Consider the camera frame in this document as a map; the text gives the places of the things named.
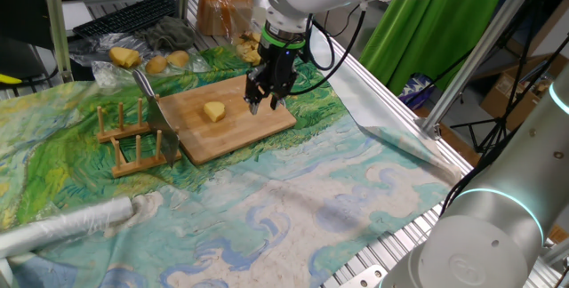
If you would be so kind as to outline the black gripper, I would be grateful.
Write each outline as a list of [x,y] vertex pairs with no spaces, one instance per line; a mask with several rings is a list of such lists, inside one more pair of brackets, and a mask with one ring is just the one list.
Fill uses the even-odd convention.
[[245,78],[244,100],[252,115],[256,115],[260,102],[268,96],[266,86],[271,90],[270,107],[276,110],[291,92],[296,81],[293,64],[303,50],[305,42],[294,42],[282,47],[262,42],[258,52],[265,68],[253,68]]

